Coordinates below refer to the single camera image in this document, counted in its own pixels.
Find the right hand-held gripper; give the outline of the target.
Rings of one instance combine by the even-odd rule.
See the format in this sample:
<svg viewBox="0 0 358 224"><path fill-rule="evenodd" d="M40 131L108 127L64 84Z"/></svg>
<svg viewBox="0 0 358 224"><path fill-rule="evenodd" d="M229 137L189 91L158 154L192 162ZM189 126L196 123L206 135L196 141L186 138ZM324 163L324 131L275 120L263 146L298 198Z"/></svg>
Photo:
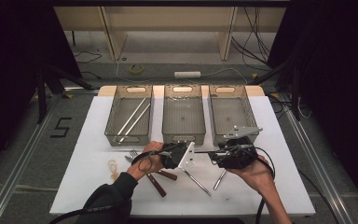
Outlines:
<svg viewBox="0 0 358 224"><path fill-rule="evenodd" d="M235 126L224 135L224 141L218 144L216 151L210 151L213 164L225 169L243 169L258 158L252 136L258 136L262 128Z"/></svg>

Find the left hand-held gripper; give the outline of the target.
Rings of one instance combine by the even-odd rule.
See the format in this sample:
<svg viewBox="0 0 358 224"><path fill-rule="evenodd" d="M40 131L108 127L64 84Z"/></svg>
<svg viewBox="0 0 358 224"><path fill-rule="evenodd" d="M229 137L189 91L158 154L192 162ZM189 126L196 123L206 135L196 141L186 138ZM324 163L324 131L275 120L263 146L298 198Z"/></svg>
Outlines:
<svg viewBox="0 0 358 224"><path fill-rule="evenodd" d="M164 144L161 150L161 161L164 168L185 168L195 163L195 143Z"/></svg>

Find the metal spoon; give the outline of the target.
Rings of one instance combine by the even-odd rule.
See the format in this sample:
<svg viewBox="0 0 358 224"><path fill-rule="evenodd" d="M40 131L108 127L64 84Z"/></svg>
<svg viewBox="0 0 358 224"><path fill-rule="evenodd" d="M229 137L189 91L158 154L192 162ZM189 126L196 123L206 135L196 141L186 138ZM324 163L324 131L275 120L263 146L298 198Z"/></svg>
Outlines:
<svg viewBox="0 0 358 224"><path fill-rule="evenodd" d="M222 174L218 177L218 179L216 180L214 186L213 186L213 190L217 190L217 188L219 187L219 185L221 184L225 174L226 174L227 170L224 170L222 172Z"/></svg>

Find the smoky transparent plastic bin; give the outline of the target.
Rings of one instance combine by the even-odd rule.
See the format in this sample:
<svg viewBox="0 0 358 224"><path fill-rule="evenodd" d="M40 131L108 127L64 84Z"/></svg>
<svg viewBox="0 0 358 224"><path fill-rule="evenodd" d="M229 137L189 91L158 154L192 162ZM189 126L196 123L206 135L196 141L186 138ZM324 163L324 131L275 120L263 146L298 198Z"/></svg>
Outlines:
<svg viewBox="0 0 358 224"><path fill-rule="evenodd" d="M144 103L133 116L121 135L117 135L122 125L131 115L137 105L144 99ZM132 131L121 144L119 140L139 117L146 106L150 107L135 125ZM112 147L142 146L149 142L151 134L151 110L153 104L153 88L151 85L143 86L117 86L104 135Z"/></svg>
<svg viewBox="0 0 358 224"><path fill-rule="evenodd" d="M164 86L162 136L165 143L204 143L206 134L201 85Z"/></svg>
<svg viewBox="0 0 358 224"><path fill-rule="evenodd" d="M251 128L254 133L247 136L253 143L260 133L250 105L247 90L243 85L209 86L209 108L213 144L223 143L226 135L237 128Z"/></svg>

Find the knife with wooden handle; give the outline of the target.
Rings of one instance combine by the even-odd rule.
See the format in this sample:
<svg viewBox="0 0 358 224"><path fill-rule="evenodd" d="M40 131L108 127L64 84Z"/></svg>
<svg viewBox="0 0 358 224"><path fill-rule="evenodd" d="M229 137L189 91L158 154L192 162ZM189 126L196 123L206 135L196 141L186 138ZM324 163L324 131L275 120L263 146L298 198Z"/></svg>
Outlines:
<svg viewBox="0 0 358 224"><path fill-rule="evenodd" d="M133 162L135 157L136 156L125 156L126 160L129 162ZM164 198L167 195L167 193L162 188L162 186L158 183L158 181L155 179L155 177L153 177L152 174L147 174L146 176L147 176L148 180L150 181L150 183L153 185L153 187L157 190L160 197Z"/></svg>

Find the person's left hand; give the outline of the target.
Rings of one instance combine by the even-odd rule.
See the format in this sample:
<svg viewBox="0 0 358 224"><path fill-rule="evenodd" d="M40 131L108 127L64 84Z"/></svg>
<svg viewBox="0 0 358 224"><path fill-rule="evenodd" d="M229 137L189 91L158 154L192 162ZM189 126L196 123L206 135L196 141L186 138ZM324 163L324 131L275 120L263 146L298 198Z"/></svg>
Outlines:
<svg viewBox="0 0 358 224"><path fill-rule="evenodd" d="M150 151L161 150L163 144L161 142L152 141L145 146L143 153ZM159 155L146 156L143 160L139 160L130 166L127 173L131 175L136 181L139 181L145 175L155 173L163 168L161 158Z"/></svg>

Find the person's right hand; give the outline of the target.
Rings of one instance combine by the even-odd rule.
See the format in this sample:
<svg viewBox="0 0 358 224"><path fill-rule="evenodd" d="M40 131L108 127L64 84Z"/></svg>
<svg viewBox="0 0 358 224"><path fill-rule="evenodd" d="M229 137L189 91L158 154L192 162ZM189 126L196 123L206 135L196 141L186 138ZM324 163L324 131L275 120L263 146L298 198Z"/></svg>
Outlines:
<svg viewBox="0 0 358 224"><path fill-rule="evenodd" d="M256 161L243 169L228 169L229 172L239 176L250 188L254 189L263 198L271 196L276 190L269 169L269 162L261 155Z"/></svg>

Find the white power strip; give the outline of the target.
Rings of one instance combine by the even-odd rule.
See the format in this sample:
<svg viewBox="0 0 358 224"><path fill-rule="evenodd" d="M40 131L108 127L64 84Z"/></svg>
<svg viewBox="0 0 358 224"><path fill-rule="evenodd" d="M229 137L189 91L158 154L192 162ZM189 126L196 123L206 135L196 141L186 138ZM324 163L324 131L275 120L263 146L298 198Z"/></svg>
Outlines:
<svg viewBox="0 0 358 224"><path fill-rule="evenodd" d="M201 77L200 71L181 71L173 73L175 78L199 78Z"/></svg>

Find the black metal stand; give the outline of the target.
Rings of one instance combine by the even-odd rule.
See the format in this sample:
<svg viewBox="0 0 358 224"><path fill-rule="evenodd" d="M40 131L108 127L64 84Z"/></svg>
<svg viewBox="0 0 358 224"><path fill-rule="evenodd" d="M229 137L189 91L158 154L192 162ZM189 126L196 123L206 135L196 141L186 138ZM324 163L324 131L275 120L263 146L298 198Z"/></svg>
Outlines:
<svg viewBox="0 0 358 224"><path fill-rule="evenodd" d="M43 121L48 112L45 87L48 87L53 94L63 94L64 86L61 83L61 79L64 78L85 90L94 90L94 87L92 87L89 83L54 65L42 66L36 73L35 78L39 105L38 124Z"/></svg>
<svg viewBox="0 0 358 224"><path fill-rule="evenodd" d="M288 91L291 94L292 113L297 120L300 120L299 103L299 70L292 60L286 60L281 65L267 72L264 76L257 78L251 82L251 85L261 84L273 77L278 76L275 84L277 91Z"/></svg>

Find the yellow tape roll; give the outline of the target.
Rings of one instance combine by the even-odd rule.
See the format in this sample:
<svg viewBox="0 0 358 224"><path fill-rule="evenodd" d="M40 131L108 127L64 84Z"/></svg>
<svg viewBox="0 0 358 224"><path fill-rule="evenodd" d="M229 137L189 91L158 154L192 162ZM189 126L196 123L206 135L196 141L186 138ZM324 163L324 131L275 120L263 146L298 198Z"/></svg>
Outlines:
<svg viewBox="0 0 358 224"><path fill-rule="evenodd" d="M142 64L132 64L129 67L129 71L133 75L140 75L145 70L144 66Z"/></svg>

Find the black curtain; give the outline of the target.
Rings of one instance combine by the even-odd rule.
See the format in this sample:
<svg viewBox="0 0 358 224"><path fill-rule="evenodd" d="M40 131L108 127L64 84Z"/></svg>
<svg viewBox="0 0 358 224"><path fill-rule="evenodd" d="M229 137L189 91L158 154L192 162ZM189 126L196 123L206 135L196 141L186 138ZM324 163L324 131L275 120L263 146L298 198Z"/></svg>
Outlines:
<svg viewBox="0 0 358 224"><path fill-rule="evenodd" d="M290 0L268 63L299 93L358 188L358 0Z"/></svg>
<svg viewBox="0 0 358 224"><path fill-rule="evenodd" d="M34 95L37 74L81 73L55 8L44 0L0 0L0 152Z"/></svg>

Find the light wooden desk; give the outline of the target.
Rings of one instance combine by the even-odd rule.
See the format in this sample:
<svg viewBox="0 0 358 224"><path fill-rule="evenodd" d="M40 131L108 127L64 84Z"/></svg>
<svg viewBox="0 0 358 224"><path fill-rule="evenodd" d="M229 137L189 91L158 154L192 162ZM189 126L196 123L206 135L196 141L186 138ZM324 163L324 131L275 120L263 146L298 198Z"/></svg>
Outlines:
<svg viewBox="0 0 358 224"><path fill-rule="evenodd" d="M285 7L55 7L64 31L103 31L111 58L119 58L134 31L214 32L220 58L228 59L234 32L249 32L248 18L262 33L279 30Z"/></svg>

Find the aluminium rail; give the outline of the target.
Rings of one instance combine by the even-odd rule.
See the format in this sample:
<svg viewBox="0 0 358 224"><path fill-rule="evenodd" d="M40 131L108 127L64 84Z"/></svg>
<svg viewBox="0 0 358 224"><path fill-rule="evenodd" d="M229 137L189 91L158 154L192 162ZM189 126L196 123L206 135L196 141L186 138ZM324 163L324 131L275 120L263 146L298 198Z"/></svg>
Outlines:
<svg viewBox="0 0 358 224"><path fill-rule="evenodd" d="M306 134L304 127L296 119L291 110L288 110L285 115L296 133L297 139L299 140L300 145L302 146L310 163L310 166L312 167L312 170L318 179L321 189L324 192L324 197L327 200L327 204L331 207L331 210L336 217L337 223L353 224L352 218L344 201L341 199L337 189L332 182L332 179L324 168L324 165L317 155L317 152L315 151L310 138Z"/></svg>
<svg viewBox="0 0 358 224"><path fill-rule="evenodd" d="M3 215L5 209L7 208L8 202L11 199L13 193L15 192L16 187L30 161L32 158L37 145L40 142L40 139L47 128L47 125L50 121L51 114L54 112L54 109L57 103L60 100L57 98L52 98L48 105L48 110L45 117L35 126L26 146L21 152L21 155L16 161L16 164L11 169L7 180L0 187L0 218Z"/></svg>
<svg viewBox="0 0 358 224"><path fill-rule="evenodd" d="M83 88L64 88L64 94L94 94L98 95L99 90L87 90Z"/></svg>

